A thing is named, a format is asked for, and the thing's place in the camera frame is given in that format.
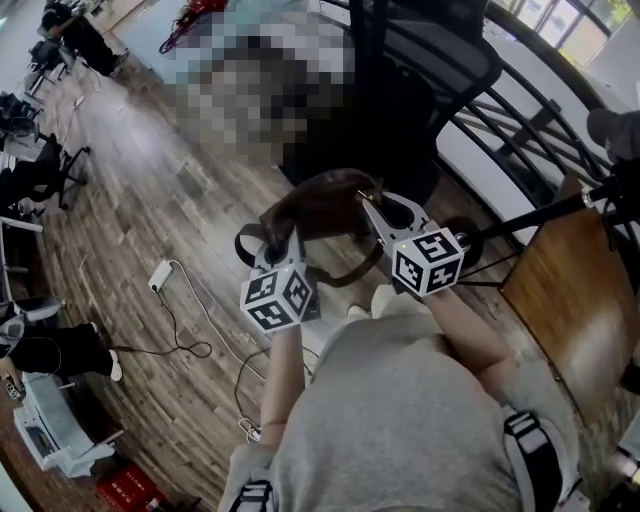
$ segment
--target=brown leather bag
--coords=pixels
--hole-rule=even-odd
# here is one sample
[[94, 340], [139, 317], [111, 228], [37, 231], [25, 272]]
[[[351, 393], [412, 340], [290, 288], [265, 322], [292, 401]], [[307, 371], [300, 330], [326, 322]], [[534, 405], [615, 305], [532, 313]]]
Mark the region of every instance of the brown leather bag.
[[[251, 236], [268, 245], [268, 260], [277, 261], [286, 251], [294, 226], [302, 241], [368, 233], [361, 192], [379, 203], [382, 181], [355, 169], [335, 169], [314, 176], [263, 213], [260, 224], [247, 224], [240, 230], [235, 239], [238, 257], [253, 267], [255, 257], [240, 240], [242, 236]], [[317, 267], [309, 266], [308, 270], [319, 282], [340, 288], [364, 276], [382, 254], [382, 246], [376, 243], [360, 266], [338, 278]]]

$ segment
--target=wooden table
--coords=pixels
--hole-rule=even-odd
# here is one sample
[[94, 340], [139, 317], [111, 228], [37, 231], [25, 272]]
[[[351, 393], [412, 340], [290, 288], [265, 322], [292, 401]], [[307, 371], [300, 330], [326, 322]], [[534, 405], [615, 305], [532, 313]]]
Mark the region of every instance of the wooden table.
[[[560, 197], [580, 190], [567, 177]], [[542, 226], [502, 291], [584, 420], [594, 420], [640, 336], [636, 299], [598, 213], [584, 210]]]

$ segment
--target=red box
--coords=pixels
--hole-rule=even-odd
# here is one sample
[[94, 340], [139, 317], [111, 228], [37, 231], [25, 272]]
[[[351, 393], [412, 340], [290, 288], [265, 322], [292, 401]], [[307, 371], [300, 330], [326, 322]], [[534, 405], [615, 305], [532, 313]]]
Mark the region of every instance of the red box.
[[136, 512], [152, 500], [156, 484], [142, 470], [131, 463], [100, 480], [98, 490], [121, 512]]

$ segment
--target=power strip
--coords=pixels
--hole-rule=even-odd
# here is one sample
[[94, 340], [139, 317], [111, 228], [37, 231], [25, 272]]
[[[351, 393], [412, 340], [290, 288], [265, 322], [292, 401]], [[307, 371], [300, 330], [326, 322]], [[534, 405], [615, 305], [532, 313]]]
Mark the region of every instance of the power strip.
[[167, 279], [169, 279], [171, 272], [173, 272], [171, 263], [169, 263], [168, 260], [162, 260], [151, 276], [151, 279], [149, 279], [149, 288], [158, 293], [164, 286], [164, 283], [167, 282]]

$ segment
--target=window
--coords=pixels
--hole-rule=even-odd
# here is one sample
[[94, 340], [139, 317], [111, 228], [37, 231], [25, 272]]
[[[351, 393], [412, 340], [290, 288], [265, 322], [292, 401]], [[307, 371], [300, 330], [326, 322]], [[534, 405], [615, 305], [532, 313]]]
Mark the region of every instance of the window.
[[575, 7], [567, 0], [562, 0], [553, 8], [547, 21], [543, 23], [539, 32], [540, 36], [551, 46], [556, 46], [572, 27], [578, 15], [578, 10]]
[[518, 12], [518, 18], [527, 27], [535, 28], [550, 3], [551, 0], [525, 0]]
[[591, 60], [632, 12], [627, 0], [493, 1], [579, 67]]
[[584, 67], [606, 42], [605, 33], [585, 16], [563, 43], [560, 53], [572, 64]]
[[626, 0], [595, 0], [589, 9], [612, 32], [622, 25], [631, 12]]

